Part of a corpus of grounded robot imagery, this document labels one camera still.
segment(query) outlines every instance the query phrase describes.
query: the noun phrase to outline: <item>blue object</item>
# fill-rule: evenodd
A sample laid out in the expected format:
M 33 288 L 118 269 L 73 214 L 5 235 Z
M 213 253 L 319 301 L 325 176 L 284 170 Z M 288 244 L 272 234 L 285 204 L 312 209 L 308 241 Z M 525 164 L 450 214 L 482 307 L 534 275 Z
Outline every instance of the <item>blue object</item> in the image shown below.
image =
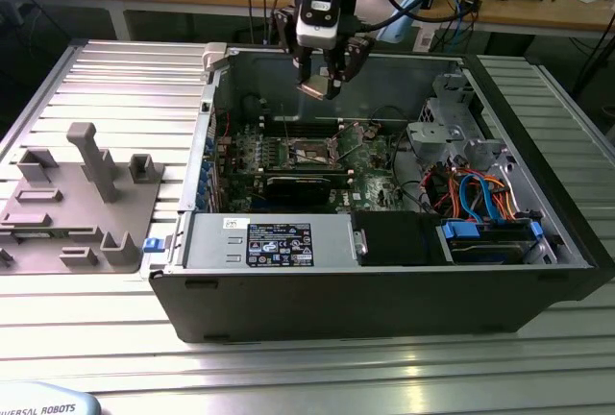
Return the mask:
M 532 221 L 531 223 L 529 223 L 529 227 L 531 228 L 531 231 L 534 233 L 537 239 L 545 235 L 545 232 L 542 230 L 542 226 L 540 226 L 540 223 L 538 223 L 537 221 Z
M 442 227 L 444 237 L 480 237 L 477 224 L 471 221 L 447 221 Z
M 468 214 L 472 216 L 472 218 L 477 220 L 478 223 L 482 223 L 482 218 L 480 218 L 480 216 L 475 213 L 470 208 L 470 206 L 468 206 L 468 201 L 465 196 L 465 189 L 468 185 L 468 181 L 470 181 L 472 178 L 476 178 L 480 182 L 480 187 L 482 188 L 482 195 L 484 196 L 484 204 L 487 207 L 487 213 L 489 213 L 489 218 L 496 222 L 502 222 L 502 216 L 498 212 L 498 209 L 493 205 L 493 202 L 491 202 L 491 191 L 489 191 L 489 184 L 487 184 L 487 181 L 482 176 L 476 175 L 474 173 L 470 173 L 463 177 L 463 180 L 461 180 L 461 184 L 459 185 L 459 201 L 463 209 L 467 211 Z
M 411 2 L 413 2 L 415 0 L 404 0 L 401 4 L 400 7 L 405 8 L 407 7 Z M 416 7 L 414 10 L 418 10 L 421 7 L 421 2 L 418 2 L 416 4 Z M 393 13 L 391 14 L 391 16 L 397 14 L 398 11 L 394 10 Z M 382 28 L 379 32 L 378 35 L 376 36 L 376 40 L 381 40 L 383 42 L 389 42 L 389 43 L 399 43 L 404 39 L 404 36 L 407 34 L 408 30 L 410 29 L 410 27 L 412 26 L 412 21 L 413 19 L 410 18 L 407 15 L 402 16 L 400 19 L 398 19 L 397 21 L 389 24 L 388 26 Z
M 161 254 L 164 252 L 164 240 L 155 237 L 148 237 L 143 242 L 144 254 Z
M 100 404 L 91 394 L 38 381 L 0 384 L 0 413 L 13 415 L 100 415 Z

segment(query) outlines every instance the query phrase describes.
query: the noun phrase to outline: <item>metal bracket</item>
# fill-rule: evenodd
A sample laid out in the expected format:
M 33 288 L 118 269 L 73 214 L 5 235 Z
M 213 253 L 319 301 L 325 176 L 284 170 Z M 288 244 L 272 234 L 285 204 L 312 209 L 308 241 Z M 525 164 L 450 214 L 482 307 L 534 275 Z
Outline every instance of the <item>metal bracket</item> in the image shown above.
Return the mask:
M 227 61 L 227 44 L 223 42 L 212 42 L 205 46 L 203 53 L 203 70 L 207 73 L 224 67 Z

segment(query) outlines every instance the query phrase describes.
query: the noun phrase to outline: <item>electronic equipment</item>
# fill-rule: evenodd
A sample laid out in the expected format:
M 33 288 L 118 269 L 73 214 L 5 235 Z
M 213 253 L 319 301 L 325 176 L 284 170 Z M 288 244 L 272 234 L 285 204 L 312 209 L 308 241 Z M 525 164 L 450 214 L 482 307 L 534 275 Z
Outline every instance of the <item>electronic equipment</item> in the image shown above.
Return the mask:
M 455 21 L 478 9 L 480 0 L 471 0 L 470 7 L 460 7 L 444 21 Z M 393 15 L 378 23 L 366 23 L 357 17 L 358 0 L 294 0 L 294 7 L 273 11 L 281 45 L 292 55 L 298 70 L 297 87 L 317 99 L 332 99 L 340 93 L 342 83 L 350 82 L 361 70 L 374 46 L 375 36 L 408 13 L 431 0 L 409 0 L 397 6 Z M 391 38 L 398 41 L 399 36 Z M 327 61 L 325 70 L 312 74 L 311 56 L 322 50 Z
M 322 102 L 271 49 L 204 60 L 181 217 L 149 266 L 184 341 L 515 331 L 613 277 L 548 161 L 561 142 L 521 114 L 569 115 L 526 61 L 372 55 Z

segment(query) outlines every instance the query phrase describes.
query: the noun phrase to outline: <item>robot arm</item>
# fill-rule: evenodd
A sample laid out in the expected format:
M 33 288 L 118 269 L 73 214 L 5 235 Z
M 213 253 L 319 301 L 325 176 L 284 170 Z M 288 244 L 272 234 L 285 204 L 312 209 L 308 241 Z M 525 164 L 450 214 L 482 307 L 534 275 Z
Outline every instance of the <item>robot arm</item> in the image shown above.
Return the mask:
M 355 16 L 357 0 L 294 0 L 295 7 L 274 11 L 281 44 L 298 69 L 297 85 L 318 99 L 332 99 L 342 83 L 351 81 L 364 65 L 375 40 L 367 35 L 411 11 L 423 0 L 411 0 L 401 11 L 378 25 L 363 25 Z M 459 15 L 446 18 L 458 19 Z M 311 54 L 323 51 L 327 74 L 311 74 Z

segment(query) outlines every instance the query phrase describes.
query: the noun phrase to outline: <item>blue latch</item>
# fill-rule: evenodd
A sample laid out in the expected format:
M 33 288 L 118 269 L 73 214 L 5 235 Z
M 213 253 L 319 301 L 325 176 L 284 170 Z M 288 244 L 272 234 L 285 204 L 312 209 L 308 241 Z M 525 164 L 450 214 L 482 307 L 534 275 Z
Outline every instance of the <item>blue latch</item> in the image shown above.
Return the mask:
M 479 228 L 472 221 L 447 221 L 442 230 L 447 239 L 454 237 L 480 237 Z
M 542 226 L 540 226 L 540 223 L 538 223 L 537 221 L 532 221 L 531 223 L 529 223 L 529 227 L 531 228 L 531 231 L 534 233 L 537 239 L 545 235 L 545 232 L 542 230 Z
M 164 239 L 157 239 L 155 237 L 148 237 L 143 242 L 144 254 L 161 254 L 164 252 Z

